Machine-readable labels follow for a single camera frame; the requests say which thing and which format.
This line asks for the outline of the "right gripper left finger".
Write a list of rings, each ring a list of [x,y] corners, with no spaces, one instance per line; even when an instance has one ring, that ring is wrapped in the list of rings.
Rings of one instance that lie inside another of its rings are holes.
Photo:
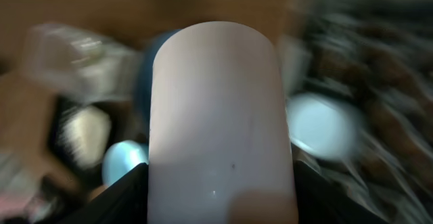
[[[60,224],[146,224],[148,165],[138,164]]]

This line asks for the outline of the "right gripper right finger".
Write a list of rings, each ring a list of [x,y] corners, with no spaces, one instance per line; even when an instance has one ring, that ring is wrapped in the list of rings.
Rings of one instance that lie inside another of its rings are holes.
[[[299,224],[386,224],[301,161],[293,164]]]

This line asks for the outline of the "light blue cup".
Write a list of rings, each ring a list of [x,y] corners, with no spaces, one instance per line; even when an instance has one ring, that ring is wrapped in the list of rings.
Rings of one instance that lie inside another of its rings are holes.
[[[322,160],[339,161],[356,154],[365,124],[352,105],[318,93],[300,93],[286,106],[290,141]]]

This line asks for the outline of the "pink cup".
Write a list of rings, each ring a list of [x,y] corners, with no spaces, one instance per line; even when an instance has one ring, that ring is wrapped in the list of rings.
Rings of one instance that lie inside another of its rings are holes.
[[[272,43],[234,22],[180,30],[154,60],[149,223],[297,223]]]

